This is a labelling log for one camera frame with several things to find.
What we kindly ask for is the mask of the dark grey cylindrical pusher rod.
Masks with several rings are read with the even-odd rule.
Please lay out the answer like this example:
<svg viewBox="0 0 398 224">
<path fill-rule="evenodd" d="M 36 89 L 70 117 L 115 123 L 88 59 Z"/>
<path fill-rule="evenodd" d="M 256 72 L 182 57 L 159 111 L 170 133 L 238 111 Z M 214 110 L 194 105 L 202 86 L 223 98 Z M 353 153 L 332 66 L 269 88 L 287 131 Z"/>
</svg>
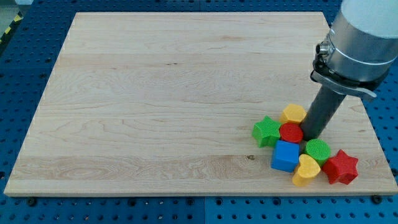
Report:
<svg viewBox="0 0 398 224">
<path fill-rule="evenodd" d="M 346 95 L 339 94 L 325 86 L 319 89 L 300 125 L 305 141 L 319 137 L 345 97 Z"/>
</svg>

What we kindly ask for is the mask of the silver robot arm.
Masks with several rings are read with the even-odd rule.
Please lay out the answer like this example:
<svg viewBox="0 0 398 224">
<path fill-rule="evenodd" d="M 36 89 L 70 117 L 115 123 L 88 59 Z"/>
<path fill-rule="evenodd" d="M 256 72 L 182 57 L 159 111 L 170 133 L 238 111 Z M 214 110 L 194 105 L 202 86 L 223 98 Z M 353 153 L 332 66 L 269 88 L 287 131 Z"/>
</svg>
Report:
<svg viewBox="0 0 398 224">
<path fill-rule="evenodd" d="M 321 85 L 300 125 L 319 137 L 348 95 L 372 101 L 397 59 L 397 0 L 344 0 L 315 48 L 312 81 Z"/>
</svg>

